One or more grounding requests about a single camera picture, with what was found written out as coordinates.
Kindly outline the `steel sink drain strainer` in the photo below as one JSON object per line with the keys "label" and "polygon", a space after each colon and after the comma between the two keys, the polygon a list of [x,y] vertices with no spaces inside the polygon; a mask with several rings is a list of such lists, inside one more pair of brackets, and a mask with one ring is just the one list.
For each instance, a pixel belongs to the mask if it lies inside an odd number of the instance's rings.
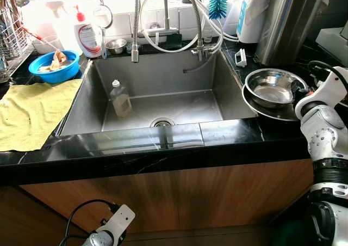
{"label": "steel sink drain strainer", "polygon": [[166,127],[166,126],[174,126],[174,121],[172,121],[172,119],[169,118],[156,118],[154,119],[151,124],[150,127]]}

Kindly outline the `steel bowl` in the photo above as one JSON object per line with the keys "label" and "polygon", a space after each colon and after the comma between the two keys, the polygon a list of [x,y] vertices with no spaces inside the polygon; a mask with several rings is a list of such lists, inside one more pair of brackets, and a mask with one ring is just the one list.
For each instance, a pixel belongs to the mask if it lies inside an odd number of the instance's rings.
{"label": "steel bowl", "polygon": [[296,74],[281,69],[258,69],[246,75],[245,89],[251,92],[254,103],[277,109],[300,99],[299,91],[310,87]]}

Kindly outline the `green sponge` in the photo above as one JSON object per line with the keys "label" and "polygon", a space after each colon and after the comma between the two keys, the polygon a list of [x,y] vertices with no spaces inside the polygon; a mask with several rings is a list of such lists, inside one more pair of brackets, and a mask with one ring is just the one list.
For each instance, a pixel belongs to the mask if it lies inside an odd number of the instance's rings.
{"label": "green sponge", "polygon": [[183,35],[182,34],[171,34],[167,35],[166,42],[164,44],[165,50],[179,50],[183,47]]}

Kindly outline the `white soap bottle red cap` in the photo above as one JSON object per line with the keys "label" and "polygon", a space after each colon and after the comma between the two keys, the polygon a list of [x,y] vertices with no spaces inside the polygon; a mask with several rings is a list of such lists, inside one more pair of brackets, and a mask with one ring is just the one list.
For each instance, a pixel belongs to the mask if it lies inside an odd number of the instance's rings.
{"label": "white soap bottle red cap", "polygon": [[99,28],[88,22],[84,13],[74,5],[76,10],[76,22],[73,24],[73,32],[80,51],[87,58],[100,58],[103,55],[102,34]]}

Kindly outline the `brown wood cabinet door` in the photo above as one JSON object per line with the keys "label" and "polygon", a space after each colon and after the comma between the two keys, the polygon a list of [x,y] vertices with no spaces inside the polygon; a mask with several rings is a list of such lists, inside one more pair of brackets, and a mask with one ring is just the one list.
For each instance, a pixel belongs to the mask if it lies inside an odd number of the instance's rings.
{"label": "brown wood cabinet door", "polygon": [[15,187],[0,187],[0,246],[57,246],[60,218]]}
{"label": "brown wood cabinet door", "polygon": [[90,199],[126,204],[129,233],[208,229],[269,222],[308,189],[310,161],[206,167],[108,178],[26,184],[64,216]]}

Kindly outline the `red handled utensil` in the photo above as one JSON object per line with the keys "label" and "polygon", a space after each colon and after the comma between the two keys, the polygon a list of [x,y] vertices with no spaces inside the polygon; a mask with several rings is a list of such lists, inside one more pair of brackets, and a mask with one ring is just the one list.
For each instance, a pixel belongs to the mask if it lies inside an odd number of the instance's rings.
{"label": "red handled utensil", "polygon": [[58,50],[58,51],[60,50],[59,47],[55,47],[54,44],[51,44],[49,41],[43,39],[43,37],[41,37],[41,36],[39,36],[39,35],[37,35],[37,34],[34,34],[34,33],[31,32],[30,30],[28,30],[27,27],[22,26],[21,28],[24,29],[25,32],[27,32],[27,34],[30,34],[30,35],[32,35],[35,39],[38,39],[38,40],[40,40],[40,42],[43,42],[43,44],[47,44],[47,45],[53,47],[55,50]]}

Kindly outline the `small steel cup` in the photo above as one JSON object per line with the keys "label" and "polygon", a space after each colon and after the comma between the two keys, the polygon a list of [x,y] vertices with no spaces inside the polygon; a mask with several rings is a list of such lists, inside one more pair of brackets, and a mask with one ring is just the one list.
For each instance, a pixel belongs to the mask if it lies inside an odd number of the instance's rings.
{"label": "small steel cup", "polygon": [[105,47],[110,54],[119,55],[125,51],[125,45],[127,45],[127,43],[128,42],[125,39],[114,39],[109,40],[109,42],[106,43]]}

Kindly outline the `blue bottle brush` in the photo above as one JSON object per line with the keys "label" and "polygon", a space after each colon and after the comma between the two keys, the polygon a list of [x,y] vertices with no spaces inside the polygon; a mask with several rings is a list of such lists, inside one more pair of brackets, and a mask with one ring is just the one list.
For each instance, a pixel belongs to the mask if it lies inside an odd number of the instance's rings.
{"label": "blue bottle brush", "polygon": [[228,14],[228,0],[209,0],[208,13],[211,20],[226,18]]}

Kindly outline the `clear plastic bottle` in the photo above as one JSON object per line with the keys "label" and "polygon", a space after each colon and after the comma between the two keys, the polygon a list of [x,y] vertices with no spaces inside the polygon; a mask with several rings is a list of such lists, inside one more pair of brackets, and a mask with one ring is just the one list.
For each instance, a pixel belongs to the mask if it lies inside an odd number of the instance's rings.
{"label": "clear plastic bottle", "polygon": [[112,89],[109,93],[115,114],[119,118],[126,118],[132,112],[132,104],[127,87],[115,79],[111,83]]}

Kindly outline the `blue plastic bowl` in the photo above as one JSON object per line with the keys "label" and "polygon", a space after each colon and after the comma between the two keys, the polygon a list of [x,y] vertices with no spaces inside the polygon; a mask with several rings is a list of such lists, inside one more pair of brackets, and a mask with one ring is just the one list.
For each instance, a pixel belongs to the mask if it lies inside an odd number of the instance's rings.
{"label": "blue plastic bowl", "polygon": [[49,52],[37,57],[28,65],[28,71],[42,79],[43,82],[49,84],[58,84],[74,77],[79,72],[80,55],[77,52],[66,50],[63,51],[67,57],[66,67],[50,72],[40,72],[40,68],[48,66],[54,60],[54,52]]}

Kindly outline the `small white clip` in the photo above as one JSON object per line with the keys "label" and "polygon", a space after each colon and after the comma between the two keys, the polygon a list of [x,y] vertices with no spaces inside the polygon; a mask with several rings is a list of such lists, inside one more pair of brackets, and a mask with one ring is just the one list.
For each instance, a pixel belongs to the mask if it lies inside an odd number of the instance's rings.
{"label": "small white clip", "polygon": [[234,58],[234,64],[237,67],[246,67],[247,58],[246,58],[246,50],[244,48],[241,48],[238,52],[235,52],[233,58]]}

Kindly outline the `beige food scraps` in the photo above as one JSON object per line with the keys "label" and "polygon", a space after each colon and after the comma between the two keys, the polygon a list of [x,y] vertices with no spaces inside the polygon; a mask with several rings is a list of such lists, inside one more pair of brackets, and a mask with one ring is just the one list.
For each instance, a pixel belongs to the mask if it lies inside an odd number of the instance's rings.
{"label": "beige food scraps", "polygon": [[57,50],[54,53],[54,57],[49,65],[44,65],[39,68],[38,72],[40,73],[48,73],[53,72],[55,70],[64,69],[67,65],[70,64],[70,60],[67,58],[64,52]]}

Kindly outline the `steel curved faucet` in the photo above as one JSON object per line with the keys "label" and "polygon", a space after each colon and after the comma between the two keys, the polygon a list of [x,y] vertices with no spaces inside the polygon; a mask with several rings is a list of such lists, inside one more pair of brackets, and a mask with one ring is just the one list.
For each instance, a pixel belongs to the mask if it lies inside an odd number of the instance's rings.
{"label": "steel curved faucet", "polygon": [[[209,64],[209,57],[220,49],[220,45],[224,41],[223,31],[216,30],[216,28],[213,28],[213,31],[216,32],[221,37],[221,39],[217,42],[216,45],[213,45],[212,47],[204,46],[202,30],[204,29],[207,23],[211,23],[211,19],[209,19],[209,16],[207,15],[207,8],[204,5],[202,5],[200,0],[189,0],[189,2],[191,2],[191,7],[196,16],[197,34],[194,36],[193,40],[189,42],[188,45],[184,45],[181,49],[178,49],[176,51],[165,50],[164,48],[159,47],[158,42],[152,42],[151,40],[149,40],[149,43],[150,45],[152,45],[152,47],[166,53],[177,53],[186,50],[186,48],[191,48],[192,54],[198,57],[198,61],[200,62],[200,64],[197,67],[194,67],[193,69],[182,70],[182,72],[184,73],[198,72],[199,70],[203,69],[207,64]],[[167,0],[164,0],[165,30],[162,30],[162,32],[154,31],[153,34],[156,38],[158,38],[158,36],[161,34],[171,31],[169,29],[169,16],[167,15],[168,9],[169,7],[167,7]]]}

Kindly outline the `white washing machine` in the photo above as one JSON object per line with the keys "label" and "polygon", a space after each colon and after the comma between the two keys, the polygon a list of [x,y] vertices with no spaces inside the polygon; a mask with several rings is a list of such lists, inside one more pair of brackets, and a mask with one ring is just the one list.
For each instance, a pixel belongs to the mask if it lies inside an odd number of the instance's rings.
{"label": "white washing machine", "polygon": [[324,28],[318,32],[315,41],[345,63],[348,59],[348,41],[342,32],[343,28]]}

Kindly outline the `yellow cloth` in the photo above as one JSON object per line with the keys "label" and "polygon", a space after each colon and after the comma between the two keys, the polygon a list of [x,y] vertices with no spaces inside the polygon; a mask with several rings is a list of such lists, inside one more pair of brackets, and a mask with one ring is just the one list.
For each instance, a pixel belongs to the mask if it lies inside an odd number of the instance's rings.
{"label": "yellow cloth", "polygon": [[0,152],[41,149],[66,116],[82,79],[10,86],[0,99]]}

